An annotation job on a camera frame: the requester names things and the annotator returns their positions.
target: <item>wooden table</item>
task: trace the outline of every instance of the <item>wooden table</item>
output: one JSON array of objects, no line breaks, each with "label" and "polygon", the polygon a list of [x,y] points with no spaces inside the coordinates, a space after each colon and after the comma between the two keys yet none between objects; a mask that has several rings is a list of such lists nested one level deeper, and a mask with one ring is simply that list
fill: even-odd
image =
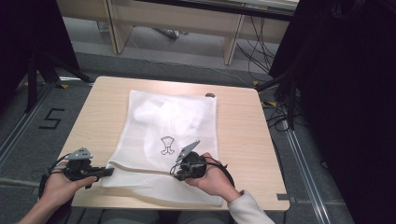
[{"label": "wooden table", "polygon": [[[127,117],[130,90],[167,94],[218,97],[218,142],[220,160],[228,165],[238,190],[247,189],[263,210],[285,211],[289,201],[279,201],[286,194],[271,136],[266,126],[258,93],[253,89],[190,84],[144,79],[99,77],[81,109],[64,145],[61,156],[86,147],[93,155],[92,166],[106,166],[119,142]],[[123,188],[102,188],[77,192],[74,206],[144,209],[227,209],[177,206],[156,202]]]}]

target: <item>black drawing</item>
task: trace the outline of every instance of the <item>black drawing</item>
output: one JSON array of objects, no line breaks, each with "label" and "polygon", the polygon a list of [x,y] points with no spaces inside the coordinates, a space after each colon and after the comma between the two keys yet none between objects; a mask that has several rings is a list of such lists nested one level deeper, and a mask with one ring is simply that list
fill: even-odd
[{"label": "black drawing", "polygon": [[175,141],[175,138],[171,136],[165,136],[161,138],[161,141],[163,141],[163,145],[165,146],[165,149],[161,151],[163,155],[166,153],[169,153],[169,155],[172,155],[175,151],[172,149],[172,143]]}]

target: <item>gray floor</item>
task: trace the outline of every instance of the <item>gray floor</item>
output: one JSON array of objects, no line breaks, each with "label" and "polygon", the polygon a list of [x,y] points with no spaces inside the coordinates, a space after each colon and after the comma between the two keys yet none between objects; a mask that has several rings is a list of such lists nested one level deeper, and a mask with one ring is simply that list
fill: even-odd
[{"label": "gray floor", "polygon": [[[126,49],[122,54],[115,55],[109,34],[99,32],[95,21],[64,21],[81,70],[91,77],[136,77],[246,88],[251,88],[254,80],[263,83],[271,79],[253,63],[249,65],[248,59],[240,50],[235,52],[232,65],[224,65],[220,37],[187,34],[181,35],[175,41],[152,29],[135,27]],[[246,40],[238,42],[244,50],[251,50]],[[277,45],[268,44],[267,47],[276,53]],[[59,73],[61,76],[70,76],[62,69]],[[19,88],[7,110],[0,116],[1,142],[6,141],[24,115],[26,89],[24,85]],[[59,156],[90,89],[91,87],[81,85],[80,82],[74,82],[66,89],[54,88],[37,109],[22,138],[1,166],[0,223],[18,221],[35,203],[36,188],[32,186],[38,183],[42,171]],[[273,101],[275,90],[261,92],[262,101]],[[61,122],[54,130],[40,129],[39,127],[53,124],[45,120],[52,108],[64,109],[62,112],[54,112],[54,116],[61,119]],[[264,108],[263,111],[267,119],[278,115],[271,108]],[[332,176],[320,165],[320,153],[303,117],[296,119],[295,127],[307,166],[328,211],[330,222],[353,223]],[[275,127],[270,129],[270,133],[279,154],[290,197],[290,209],[286,214],[268,211],[268,215],[276,223],[321,223],[313,209],[286,133],[277,131]],[[100,212],[98,209],[74,208],[68,223],[97,223]]]}]

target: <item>hand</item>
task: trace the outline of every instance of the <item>hand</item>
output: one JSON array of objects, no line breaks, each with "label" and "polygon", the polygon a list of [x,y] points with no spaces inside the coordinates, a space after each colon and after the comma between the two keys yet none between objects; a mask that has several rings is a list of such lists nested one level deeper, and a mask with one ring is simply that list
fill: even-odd
[{"label": "hand", "polygon": [[61,170],[53,170],[52,172],[53,174],[50,175],[47,181],[40,201],[49,203],[54,207],[67,203],[77,190],[93,184],[97,179],[96,176],[90,176],[77,181],[70,181],[63,173],[57,174]]},{"label": "hand", "polygon": [[[61,170],[53,170],[52,172],[61,172]],[[50,175],[41,199],[19,223],[38,224],[47,222],[61,205],[73,198],[78,189],[89,186],[95,181],[96,176],[70,181],[63,173]]]},{"label": "hand", "polygon": [[[203,155],[206,161],[214,162],[209,153]],[[185,180],[187,184],[195,186],[203,190],[209,195],[220,196],[227,203],[231,203],[241,196],[241,194],[233,187],[227,176],[216,166],[207,165],[206,173],[201,178],[188,178]]]}]

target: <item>person's right hand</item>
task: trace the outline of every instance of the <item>person's right hand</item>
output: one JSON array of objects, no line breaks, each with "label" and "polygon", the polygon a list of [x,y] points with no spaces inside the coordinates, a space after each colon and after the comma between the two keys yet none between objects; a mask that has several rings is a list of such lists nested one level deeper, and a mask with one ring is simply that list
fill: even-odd
[{"label": "person's right hand", "polygon": [[[206,161],[213,161],[212,156],[206,152],[204,155]],[[227,203],[235,201],[241,194],[233,187],[227,176],[216,166],[207,165],[206,173],[201,178],[188,178],[187,184],[195,186],[209,195],[220,196]]]}]

